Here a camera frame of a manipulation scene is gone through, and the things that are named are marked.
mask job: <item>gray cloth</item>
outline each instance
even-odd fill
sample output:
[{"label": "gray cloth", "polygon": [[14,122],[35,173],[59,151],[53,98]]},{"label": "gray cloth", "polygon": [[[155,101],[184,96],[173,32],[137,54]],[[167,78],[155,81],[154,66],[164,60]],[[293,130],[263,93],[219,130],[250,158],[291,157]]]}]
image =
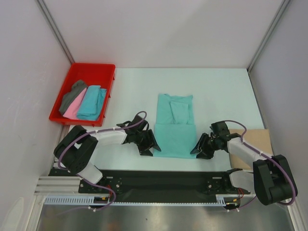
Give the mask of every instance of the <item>gray cloth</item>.
[{"label": "gray cloth", "polygon": [[87,87],[88,85],[82,80],[78,80],[73,84],[71,91],[65,94],[62,98],[62,103],[59,108],[61,115],[67,111],[69,105],[71,105],[74,99]]}]

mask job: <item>white wall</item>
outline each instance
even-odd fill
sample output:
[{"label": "white wall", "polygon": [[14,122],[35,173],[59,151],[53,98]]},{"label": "white wall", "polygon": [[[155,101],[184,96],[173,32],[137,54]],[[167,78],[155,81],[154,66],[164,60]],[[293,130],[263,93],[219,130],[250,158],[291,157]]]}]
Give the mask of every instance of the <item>white wall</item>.
[{"label": "white wall", "polygon": [[60,126],[48,116],[70,65],[34,0],[1,1],[0,31],[0,227],[23,197],[20,229],[50,167]]},{"label": "white wall", "polygon": [[247,68],[282,0],[46,0],[76,62]]},{"label": "white wall", "polygon": [[294,0],[251,77],[276,154],[285,155],[308,214],[308,1]]}]

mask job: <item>wire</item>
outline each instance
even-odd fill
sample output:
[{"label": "wire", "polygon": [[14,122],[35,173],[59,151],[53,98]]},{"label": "wire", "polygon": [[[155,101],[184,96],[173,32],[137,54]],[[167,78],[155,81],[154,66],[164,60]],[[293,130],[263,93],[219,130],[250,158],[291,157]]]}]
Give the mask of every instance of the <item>wire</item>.
[{"label": "wire", "polygon": [[[76,142],[78,142],[78,141],[81,140],[82,138],[84,138],[84,137],[86,137],[86,136],[88,136],[88,135],[94,134],[94,133],[100,133],[100,132],[106,132],[106,131],[120,131],[120,130],[126,130],[126,129],[133,128],[133,127],[135,127],[135,126],[141,124],[141,123],[146,119],[146,117],[147,117],[146,111],[140,111],[140,112],[138,112],[135,116],[138,116],[138,115],[141,114],[141,113],[144,113],[144,117],[143,117],[139,122],[137,122],[137,123],[135,123],[135,124],[133,124],[133,125],[130,125],[130,126],[128,126],[128,127],[124,127],[124,128],[104,128],[104,129],[101,129],[101,130],[98,130],[98,131],[89,131],[89,132],[87,132],[87,133],[85,133],[85,134],[82,134],[81,136],[77,137],[74,141],[72,141],[72,142],[63,150],[63,152],[61,153],[60,157],[58,158],[58,167],[59,167],[59,169],[68,170],[67,168],[61,166],[61,161],[62,161],[64,155],[66,154],[66,152],[67,152]],[[111,189],[110,186],[109,186],[109,187],[104,187],[104,186],[101,186],[101,185],[93,184],[93,183],[91,183],[90,181],[88,181],[88,180],[86,180],[86,179],[83,179],[83,180],[84,180],[87,184],[89,184],[89,185],[92,185],[92,186],[97,187],[97,188],[101,188],[101,189],[108,190],[109,193],[112,193],[112,194],[114,195],[112,201],[110,201],[108,204],[104,205],[104,206],[101,207],[101,208],[98,208],[98,209],[95,208],[95,209],[93,209],[94,212],[95,212],[95,211],[100,211],[100,210],[103,210],[103,209],[109,207],[109,206],[116,200],[116,193],[115,193],[115,191],[113,191],[113,190]],[[58,216],[58,215],[65,214],[65,213],[68,213],[68,212],[71,212],[71,211],[74,211],[74,210],[77,210],[77,209],[81,209],[81,208],[89,208],[89,207],[85,207],[85,206],[75,207],[75,208],[69,209],[69,210],[67,210],[67,211],[65,211],[65,212],[59,213],[59,214],[57,214],[57,216]]]},{"label": "wire", "polygon": [[257,196],[255,196],[254,198],[252,198],[252,200],[251,200],[250,202],[248,202],[247,204],[241,206],[240,208],[244,208],[244,207],[246,207],[247,205],[251,204],[256,198],[257,198]]},{"label": "wire", "polygon": [[232,123],[236,123],[240,126],[242,126],[244,128],[244,132],[241,134],[241,142],[243,145],[245,145],[247,148],[251,149],[252,151],[256,152],[257,154],[259,154],[260,156],[268,159],[269,161],[271,161],[284,175],[284,177],[287,179],[288,183],[291,186],[291,190],[292,190],[292,199],[290,202],[288,203],[284,203],[284,202],[278,202],[281,205],[291,205],[294,203],[295,201],[295,197],[296,197],[296,192],[295,192],[295,187],[293,185],[293,182],[291,181],[291,178],[288,176],[288,174],[286,173],[286,171],[272,158],[270,158],[269,156],[265,155],[264,153],[260,152],[258,149],[254,148],[253,146],[249,145],[248,143],[246,143],[244,141],[244,135],[247,132],[247,128],[245,125],[241,124],[240,122],[234,121],[234,120],[225,120],[224,122],[232,122]]},{"label": "wire", "polygon": [[244,192],[241,188],[238,188],[239,191],[239,199],[242,199],[244,197]]}]

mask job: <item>red plastic tray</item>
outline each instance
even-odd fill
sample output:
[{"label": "red plastic tray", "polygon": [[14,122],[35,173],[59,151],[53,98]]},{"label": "red plastic tray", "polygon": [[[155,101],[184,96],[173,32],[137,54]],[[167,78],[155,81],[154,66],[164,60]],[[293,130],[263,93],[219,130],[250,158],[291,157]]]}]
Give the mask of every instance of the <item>red plastic tray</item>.
[{"label": "red plastic tray", "polygon": [[[112,84],[115,79],[115,69],[116,67],[114,64],[72,64],[60,89],[57,100],[52,108],[49,119],[63,125],[101,127],[105,118],[107,104],[110,99]],[[63,96],[68,93],[71,90],[73,84],[80,79],[83,80],[88,86],[100,85],[101,88],[107,89],[100,117],[96,121],[68,119],[63,117],[59,112]]]}]

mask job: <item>teal cloth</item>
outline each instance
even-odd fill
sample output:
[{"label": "teal cloth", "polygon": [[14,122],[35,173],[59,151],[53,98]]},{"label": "teal cloth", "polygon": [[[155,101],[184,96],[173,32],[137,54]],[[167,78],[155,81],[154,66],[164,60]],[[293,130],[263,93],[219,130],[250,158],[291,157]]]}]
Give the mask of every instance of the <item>teal cloth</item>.
[{"label": "teal cloth", "polygon": [[77,112],[78,119],[97,120],[103,108],[106,89],[99,85],[89,86]]},{"label": "teal cloth", "polygon": [[197,144],[192,102],[192,95],[158,95],[154,136],[161,152],[154,149],[153,156],[196,158],[196,154],[190,154]]}]

